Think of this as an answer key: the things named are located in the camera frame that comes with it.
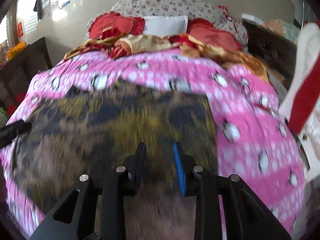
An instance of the red pillow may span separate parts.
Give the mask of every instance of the red pillow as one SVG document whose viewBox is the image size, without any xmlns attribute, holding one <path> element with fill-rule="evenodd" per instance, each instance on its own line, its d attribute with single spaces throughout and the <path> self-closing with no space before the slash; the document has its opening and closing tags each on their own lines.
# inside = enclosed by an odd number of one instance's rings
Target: red pillow
<svg viewBox="0 0 320 240">
<path fill-rule="evenodd" d="M 187 33 L 207 45 L 229 50 L 243 50 L 236 38 L 226 31 L 218 30 L 202 18 L 196 18 L 188 24 Z"/>
<path fill-rule="evenodd" d="M 116 12 L 108 12 L 98 16 L 89 28 L 89 37 L 96 39 L 107 27 L 114 27 L 123 33 L 140 35 L 143 32 L 145 20 L 141 17 L 123 17 Z"/>
</svg>

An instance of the pink bedspread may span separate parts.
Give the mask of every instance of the pink bedspread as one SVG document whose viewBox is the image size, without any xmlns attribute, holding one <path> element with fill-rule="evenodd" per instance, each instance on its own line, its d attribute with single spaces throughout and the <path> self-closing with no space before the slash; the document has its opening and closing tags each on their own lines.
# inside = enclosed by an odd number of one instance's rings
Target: pink bedspread
<svg viewBox="0 0 320 240">
<path fill-rule="evenodd" d="M 116 61 L 98 51 L 88 52 L 34 76 L 9 123 L 26 120 L 42 98 L 61 98 L 71 85 L 98 90 L 119 77 L 159 90 L 206 94 L 217 124 L 219 175 L 241 176 L 287 231 L 292 231 L 304 197 L 302 161 L 284 119 L 277 116 L 275 90 L 241 65 L 226 71 L 210 59 L 184 57 L 179 49 Z M 44 214 L 10 177 L 13 145 L 0 151 L 6 201 L 18 223 L 31 235 Z"/>
</svg>

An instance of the wooden furniture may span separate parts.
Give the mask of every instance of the wooden furniture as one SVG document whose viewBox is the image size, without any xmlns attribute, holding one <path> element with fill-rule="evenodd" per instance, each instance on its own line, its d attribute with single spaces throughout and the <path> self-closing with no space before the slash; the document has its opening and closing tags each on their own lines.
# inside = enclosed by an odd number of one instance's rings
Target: wooden furniture
<svg viewBox="0 0 320 240">
<path fill-rule="evenodd" d="M 249 21 L 243 21 L 249 33 L 248 49 L 270 68 L 280 73 L 287 90 L 291 85 L 296 65 L 297 46 L 291 41 Z"/>
<path fill-rule="evenodd" d="M 18 104 L 18 102 L 9 86 L 9 83 L 14 77 L 14 74 L 18 67 L 22 68 L 22 71 L 26 76 L 27 80 L 31 82 L 32 76 L 30 76 L 29 74 L 27 60 L 29 57 L 34 57 L 37 54 L 43 54 L 48 69 L 52 68 L 49 53 L 47 50 L 47 45 L 45 43 L 45 38 L 43 37 L 37 40 L 36 42 L 26 46 L 26 48 L 23 51 L 21 51 L 17 56 L 8 61 L 8 63 L 0 69 L 0 82 L 3 82 L 3 85 L 7 90 L 9 96 L 11 97 L 12 101 L 16 104 Z"/>
</svg>

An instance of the beige wall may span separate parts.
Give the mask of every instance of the beige wall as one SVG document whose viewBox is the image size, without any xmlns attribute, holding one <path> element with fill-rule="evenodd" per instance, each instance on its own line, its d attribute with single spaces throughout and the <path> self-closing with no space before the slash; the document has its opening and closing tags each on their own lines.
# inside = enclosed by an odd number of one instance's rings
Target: beige wall
<svg viewBox="0 0 320 240">
<path fill-rule="evenodd" d="M 86 25 L 91 17 L 107 12 L 120 0 L 71 0 L 71 4 L 57 10 L 57 3 L 45 8 L 45 16 L 37 21 L 33 7 L 36 0 L 18 0 L 17 21 L 22 21 L 24 36 L 28 43 L 46 37 L 48 50 L 53 64 L 59 62 L 65 52 L 79 46 L 84 39 Z M 249 13 L 258 18 L 283 19 L 292 22 L 294 4 L 290 0 L 202 0 L 212 5 L 226 5 L 232 16 L 240 18 L 242 13 Z M 65 17 L 52 21 L 55 11 Z"/>
</svg>

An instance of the pillow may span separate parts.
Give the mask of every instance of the pillow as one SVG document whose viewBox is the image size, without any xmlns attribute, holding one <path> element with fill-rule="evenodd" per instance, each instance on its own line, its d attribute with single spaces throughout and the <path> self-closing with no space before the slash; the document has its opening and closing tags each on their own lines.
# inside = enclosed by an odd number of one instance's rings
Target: pillow
<svg viewBox="0 0 320 240">
<path fill-rule="evenodd" d="M 142 34 L 155 36 L 172 36 L 186 33 L 188 27 L 188 16 L 145 16 L 146 24 Z"/>
<path fill-rule="evenodd" d="M 187 33 L 206 45 L 228 50 L 243 50 L 242 45 L 231 33 L 216 29 L 205 19 L 197 18 L 191 21 Z"/>
<path fill-rule="evenodd" d="M 99 38 L 102 31 L 108 27 L 119 29 L 122 33 L 140 35 L 143 32 L 145 20 L 141 17 L 123 17 L 116 12 L 108 12 L 98 16 L 92 22 L 88 32 L 91 39 Z"/>
</svg>

